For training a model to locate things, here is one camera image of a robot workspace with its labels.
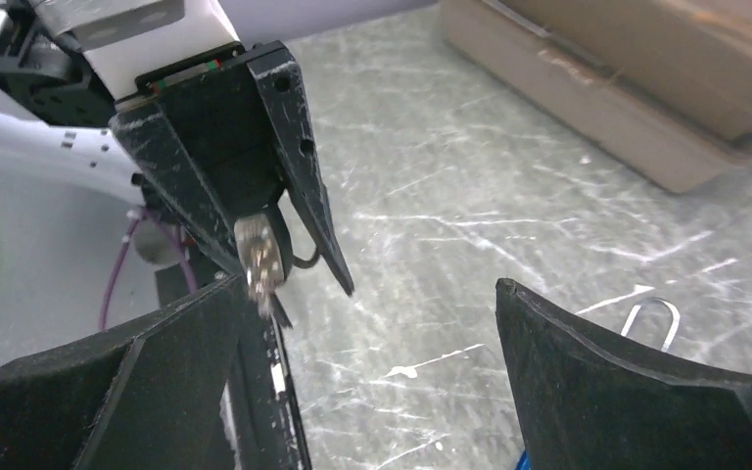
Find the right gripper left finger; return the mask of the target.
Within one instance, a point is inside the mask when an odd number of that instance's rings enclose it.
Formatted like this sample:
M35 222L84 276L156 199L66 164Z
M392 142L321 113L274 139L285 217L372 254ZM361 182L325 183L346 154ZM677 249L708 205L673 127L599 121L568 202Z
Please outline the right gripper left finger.
M0 469L260 469L237 394L251 305L231 276L0 366Z

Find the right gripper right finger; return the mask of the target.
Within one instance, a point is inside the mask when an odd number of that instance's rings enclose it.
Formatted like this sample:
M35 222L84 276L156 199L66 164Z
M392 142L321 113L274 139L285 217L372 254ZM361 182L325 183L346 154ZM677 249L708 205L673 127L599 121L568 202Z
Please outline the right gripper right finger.
M636 343L507 278L496 324L533 469L752 469L752 375Z

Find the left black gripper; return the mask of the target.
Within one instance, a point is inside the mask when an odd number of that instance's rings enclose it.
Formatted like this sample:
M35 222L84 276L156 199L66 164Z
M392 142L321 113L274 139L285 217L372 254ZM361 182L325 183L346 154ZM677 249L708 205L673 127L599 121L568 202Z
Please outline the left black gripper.
M151 107L117 113L110 129L202 251L223 270L242 273L227 224L279 207L287 187L320 257L353 294L302 70L286 45L229 43L147 72L135 84Z

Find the blue cable lock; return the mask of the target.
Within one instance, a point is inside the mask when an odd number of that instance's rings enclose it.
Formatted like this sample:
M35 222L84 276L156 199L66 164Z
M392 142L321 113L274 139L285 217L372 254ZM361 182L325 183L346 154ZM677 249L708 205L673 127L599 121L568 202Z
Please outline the blue cable lock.
M531 465L530 465L529 457L528 457L527 452L524 450L520 454L515 464L514 470L530 470L530 469L531 469Z

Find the brass padlock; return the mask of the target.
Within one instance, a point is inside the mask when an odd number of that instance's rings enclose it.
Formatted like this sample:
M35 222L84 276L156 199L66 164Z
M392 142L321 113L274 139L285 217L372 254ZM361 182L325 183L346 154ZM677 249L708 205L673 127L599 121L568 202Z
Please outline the brass padlock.
M682 313L668 300L655 296L646 297L630 308L619 334L625 338L632 336L637 323L642 326L644 334L651 334L656 330L660 340L659 351L668 353L680 331Z

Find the small black cable lock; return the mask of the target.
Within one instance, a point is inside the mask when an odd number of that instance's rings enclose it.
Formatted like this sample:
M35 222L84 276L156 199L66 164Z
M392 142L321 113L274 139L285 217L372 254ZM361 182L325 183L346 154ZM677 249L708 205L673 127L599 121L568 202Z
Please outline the small black cable lock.
M234 234L248 295L258 305L258 314L291 328L292 322L275 291L286 283L293 267L314 267L320 259L319 249L315 248L308 259L294 255L290 231L277 205L238 218Z

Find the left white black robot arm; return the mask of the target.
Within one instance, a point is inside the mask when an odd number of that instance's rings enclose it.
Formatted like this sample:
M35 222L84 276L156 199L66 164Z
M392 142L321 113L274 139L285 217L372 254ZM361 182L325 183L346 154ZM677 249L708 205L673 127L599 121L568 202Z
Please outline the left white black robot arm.
M257 299L315 260L353 292L301 67L217 1L0 1L0 163L155 207Z

